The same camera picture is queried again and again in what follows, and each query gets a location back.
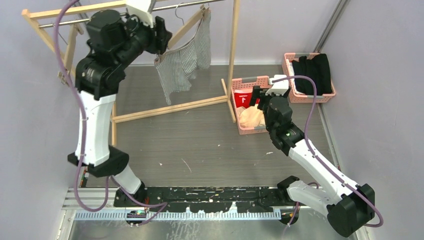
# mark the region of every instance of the gray floor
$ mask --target gray floor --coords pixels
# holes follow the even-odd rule
[[[132,66],[120,84],[117,114],[166,106],[153,66]],[[234,78],[282,74],[280,65],[238,65]],[[172,104],[222,96],[221,78],[227,66],[198,71],[190,91],[172,93]],[[291,104],[293,122],[304,128],[310,104]],[[331,160],[318,111],[309,137]],[[117,147],[130,155],[130,166],[147,186],[275,186],[290,175],[305,182],[312,177],[278,151],[267,133],[239,135],[226,103],[158,115],[117,124]],[[88,186],[104,186],[90,177]]]

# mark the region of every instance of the metal pole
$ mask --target metal pole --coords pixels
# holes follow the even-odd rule
[[[80,1],[77,1],[73,6],[74,7],[81,7],[82,4],[80,3]],[[89,16],[85,12],[84,13],[78,13],[77,15],[78,15],[79,19],[88,19],[89,18]]]
[[[175,9],[177,6],[179,8],[181,8],[181,7],[189,7],[189,6],[199,5],[199,4],[208,4],[208,3],[220,2],[220,1],[225,1],[225,0],[202,0],[202,1],[193,1],[193,2],[188,2],[188,3],[181,3],[180,5],[176,4],[176,5],[170,5],[170,6],[161,6],[161,7],[153,8],[152,12],[162,11],[162,10],[167,10],[167,9]],[[90,21],[90,18],[83,18],[83,19],[72,20],[72,21],[63,21],[63,22],[59,23],[59,26],[72,25],[72,24],[78,24],[78,23],[86,23],[86,22],[89,22],[89,21]],[[54,24],[44,24],[44,25],[40,25],[39,28],[40,29],[47,29],[47,28],[53,28],[54,26],[55,26]]]
[[[337,6],[335,7],[334,12],[331,15],[330,20],[327,23],[327,26],[325,27],[324,32],[322,32],[321,37],[318,40],[318,43],[315,46],[315,49],[313,50],[314,53],[320,53],[321,49],[323,48],[324,44],[326,43],[327,39],[329,38],[331,32],[333,31],[334,27],[336,26],[337,22],[340,19],[340,16],[342,16],[343,11],[345,10],[346,6],[350,0],[339,0]]]

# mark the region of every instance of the robotic arm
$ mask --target robotic arm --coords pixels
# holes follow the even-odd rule
[[[110,116],[127,68],[144,51],[163,54],[172,37],[163,18],[150,14],[155,1],[127,0],[128,14],[123,20],[116,10],[95,13],[86,28],[90,36],[88,55],[76,66],[75,87],[85,106],[86,119],[80,112],[79,137],[76,151],[68,161],[78,165],[82,147],[82,123],[87,133],[83,165],[95,177],[113,176],[129,194],[143,202],[144,183],[130,166],[129,155],[108,144]]]
[[[349,190],[346,184],[354,187],[373,205],[374,190],[368,184],[358,185],[341,173],[309,141],[315,155],[311,153],[304,133],[292,122],[293,110],[287,99],[289,92],[288,80],[276,82],[271,88],[254,86],[250,105],[254,106],[259,99],[258,108],[263,111],[266,130],[274,146],[305,168],[322,189],[311,187],[299,178],[290,176],[277,185],[279,193],[282,198],[303,203],[326,216],[336,232],[348,237],[373,219],[375,212]],[[340,183],[316,159],[317,156],[343,179],[344,183]]]
[[[150,14],[154,2],[127,0],[125,21],[119,12],[108,9],[95,13],[88,22],[86,28],[90,39],[87,45],[90,51],[77,64],[75,76],[75,87],[87,117],[83,119],[80,113],[78,145],[76,151],[67,157],[69,162],[78,165],[84,142],[83,121],[86,122],[83,165],[95,177],[113,176],[122,189],[139,202],[146,197],[144,183],[128,165],[129,155],[108,144],[109,119],[119,83],[126,76],[125,68],[144,51],[163,54],[172,37],[172,33],[165,28],[164,19],[158,16],[153,18]],[[289,91],[288,81],[277,82],[269,89],[255,86],[250,104],[254,106],[256,99],[259,99],[258,108],[263,111],[272,143],[304,167],[323,190],[312,188],[291,176],[277,185],[278,194],[327,216],[331,226],[340,235],[348,237],[371,220],[375,211],[346,185],[353,186],[372,204],[375,202],[374,190],[367,184],[360,186],[343,175],[310,141],[306,142],[304,133],[292,122],[293,111],[287,100]],[[315,155],[310,152],[308,144]],[[337,177],[343,179],[343,183],[317,161],[317,156]],[[121,192],[117,192],[117,196],[126,198],[121,189],[118,191]]]

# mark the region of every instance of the striped shirt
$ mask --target striped shirt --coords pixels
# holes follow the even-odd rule
[[[196,70],[211,65],[211,13],[205,12],[194,37],[182,47],[165,52],[154,61],[166,103],[171,105],[170,94],[188,91],[189,80],[196,79]]]

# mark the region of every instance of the pink basket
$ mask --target pink basket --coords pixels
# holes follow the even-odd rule
[[[254,77],[244,77],[244,78],[235,78],[232,80],[231,95],[232,95],[232,105],[234,107],[235,117],[237,119],[238,133],[240,135],[245,134],[258,134],[265,133],[267,130],[265,126],[257,127],[242,127],[240,126],[239,115],[236,112],[236,101],[234,98],[235,90],[250,90],[252,91],[253,86],[260,86],[261,88],[270,88],[268,76],[254,76]]]
[[[293,60],[299,61],[299,58],[302,57],[302,56],[306,56],[307,59],[313,59],[316,55],[319,55],[319,53],[317,53],[317,52],[312,52],[312,53],[290,52],[290,53],[286,53],[286,54],[284,54],[284,59],[282,60],[282,71],[284,72],[285,75],[290,77],[291,75],[289,73],[289,65],[288,65],[286,60],[288,60],[289,62],[292,62]],[[292,80],[290,80],[290,87],[291,87],[291,91],[288,94],[288,98],[290,99],[290,103],[296,103],[296,104],[312,103],[312,101],[314,100],[313,95],[297,94],[294,91],[295,83]],[[332,89],[332,93],[330,93],[330,94],[323,94],[322,96],[316,96],[316,102],[317,103],[326,103],[332,97],[334,97],[336,95],[336,90],[334,89],[334,86],[333,86],[333,80],[331,80],[331,89]]]

